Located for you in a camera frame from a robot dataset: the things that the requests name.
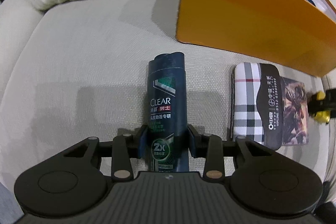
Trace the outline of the orange cardboard box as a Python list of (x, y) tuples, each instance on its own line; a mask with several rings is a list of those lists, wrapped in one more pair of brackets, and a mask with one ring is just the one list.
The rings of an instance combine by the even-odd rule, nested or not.
[(335, 0), (180, 0), (180, 42), (242, 53), (322, 77), (335, 68)]

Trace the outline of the dark blue Clear shampoo bottle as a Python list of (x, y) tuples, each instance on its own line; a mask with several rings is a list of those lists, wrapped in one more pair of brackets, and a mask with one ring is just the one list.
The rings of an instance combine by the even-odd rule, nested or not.
[(147, 151), (154, 172), (189, 171), (185, 55), (164, 53), (149, 62)]

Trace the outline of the yellow black toy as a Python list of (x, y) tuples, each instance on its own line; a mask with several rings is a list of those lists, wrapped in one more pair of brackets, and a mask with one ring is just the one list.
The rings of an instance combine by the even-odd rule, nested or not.
[(308, 103), (309, 115), (320, 124), (328, 124), (331, 119), (335, 119), (336, 97), (335, 89), (325, 92), (319, 91), (313, 94)]

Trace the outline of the brown illustrated card box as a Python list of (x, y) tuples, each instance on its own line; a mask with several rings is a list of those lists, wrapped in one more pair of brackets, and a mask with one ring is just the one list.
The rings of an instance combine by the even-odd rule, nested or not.
[(303, 145), (309, 141), (307, 132), (307, 97), (302, 82), (283, 77), (281, 79), (284, 125), (282, 145)]

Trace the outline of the plaid glasses case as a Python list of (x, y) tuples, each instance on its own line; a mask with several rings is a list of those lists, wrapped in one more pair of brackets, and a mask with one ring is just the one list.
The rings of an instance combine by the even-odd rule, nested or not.
[(282, 146), (281, 77), (274, 65), (240, 63), (232, 74), (231, 138), (246, 137), (272, 150)]

